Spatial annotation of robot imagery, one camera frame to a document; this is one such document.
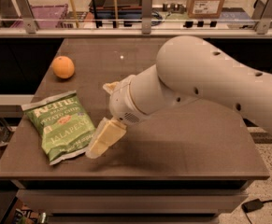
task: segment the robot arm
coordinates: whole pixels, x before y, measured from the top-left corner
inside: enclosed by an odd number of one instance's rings
[[[272,134],[272,75],[239,63],[194,36],[168,40],[154,66],[118,82],[109,93],[114,119],[126,126],[163,108],[208,99]]]

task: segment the brown table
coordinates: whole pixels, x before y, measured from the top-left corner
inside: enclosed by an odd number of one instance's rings
[[[153,65],[164,42],[66,39],[57,55],[69,56],[76,74],[60,80],[50,68],[33,102],[76,90],[97,125],[111,117],[102,85]],[[0,160],[0,179],[13,180],[18,197],[51,214],[194,214],[215,223],[209,217],[234,210],[253,180],[267,178],[242,118],[204,100],[163,110],[130,127],[99,159],[81,155],[55,166],[49,166],[41,138],[23,117]]]

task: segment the green bag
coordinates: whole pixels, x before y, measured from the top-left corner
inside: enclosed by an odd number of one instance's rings
[[[21,108],[41,135],[50,165],[84,153],[93,138],[95,127],[75,91]]]

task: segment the orange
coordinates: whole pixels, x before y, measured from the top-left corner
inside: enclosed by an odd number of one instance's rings
[[[59,78],[70,78],[74,74],[74,64],[67,56],[58,56],[52,61],[52,70]]]

